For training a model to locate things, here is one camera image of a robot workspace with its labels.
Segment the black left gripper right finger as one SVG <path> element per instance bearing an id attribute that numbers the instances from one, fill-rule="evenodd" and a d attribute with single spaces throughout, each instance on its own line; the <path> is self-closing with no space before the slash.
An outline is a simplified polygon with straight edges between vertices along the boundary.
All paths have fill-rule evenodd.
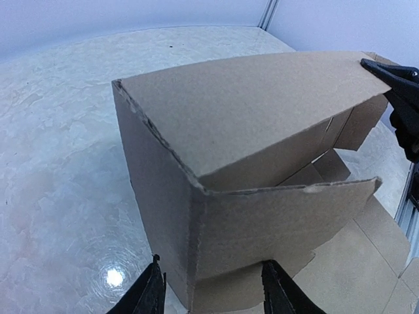
<path id="1" fill-rule="evenodd" d="M 275 261 L 263 262 L 264 313 L 324 314 Z"/>

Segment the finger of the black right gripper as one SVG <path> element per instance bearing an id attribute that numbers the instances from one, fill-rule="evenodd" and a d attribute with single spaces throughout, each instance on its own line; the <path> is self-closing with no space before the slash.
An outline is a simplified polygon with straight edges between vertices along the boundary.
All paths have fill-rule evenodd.
<path id="1" fill-rule="evenodd" d="M 390 124 L 408 160 L 418 159 L 418 69 L 363 58 L 361 66 L 386 83 L 384 96 L 393 107 Z"/>

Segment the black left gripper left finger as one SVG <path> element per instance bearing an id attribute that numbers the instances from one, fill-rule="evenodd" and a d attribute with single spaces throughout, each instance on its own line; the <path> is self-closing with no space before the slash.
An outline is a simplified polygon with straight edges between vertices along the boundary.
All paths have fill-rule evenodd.
<path id="1" fill-rule="evenodd" d="M 163 314 L 166 298 L 166 273 L 158 264 L 159 255 L 145 268 L 109 314 Z"/>

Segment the brown cardboard box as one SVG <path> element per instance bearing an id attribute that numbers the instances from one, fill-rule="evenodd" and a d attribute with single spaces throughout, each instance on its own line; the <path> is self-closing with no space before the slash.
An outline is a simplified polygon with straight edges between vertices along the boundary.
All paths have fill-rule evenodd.
<path id="1" fill-rule="evenodd" d="M 112 83 L 153 254 L 189 313 L 252 309 L 275 260 L 327 313 L 416 305 L 410 245 L 338 150 L 357 151 L 390 102 L 361 60 L 284 52 L 205 61 Z"/>

